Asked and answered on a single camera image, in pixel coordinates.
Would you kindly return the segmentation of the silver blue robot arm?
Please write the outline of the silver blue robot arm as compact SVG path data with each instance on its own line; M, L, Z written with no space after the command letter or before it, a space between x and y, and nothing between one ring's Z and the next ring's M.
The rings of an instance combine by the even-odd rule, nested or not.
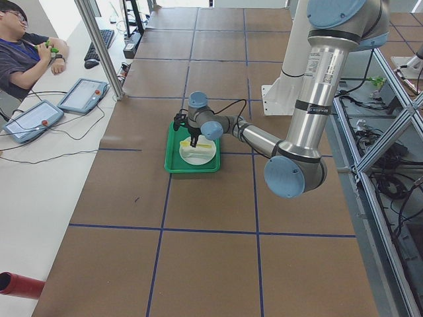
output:
M220 116L202 92L188 99L185 124L195 145L199 135L216 140L229 133L268 157L264 179L284 198L318 188L327 167L319 143L348 55L382 46L389 33L388 1L300 1L280 78L292 79L293 116L285 139L238 116Z

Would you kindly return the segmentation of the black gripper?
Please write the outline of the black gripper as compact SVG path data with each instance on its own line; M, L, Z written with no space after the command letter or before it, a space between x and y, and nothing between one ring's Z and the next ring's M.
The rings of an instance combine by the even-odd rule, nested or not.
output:
M190 146L195 147L198 143L198 137L200 135L200 129L197 128L197 127L192 127L191 125L187 125L186 128L187 128L189 134L191 135Z

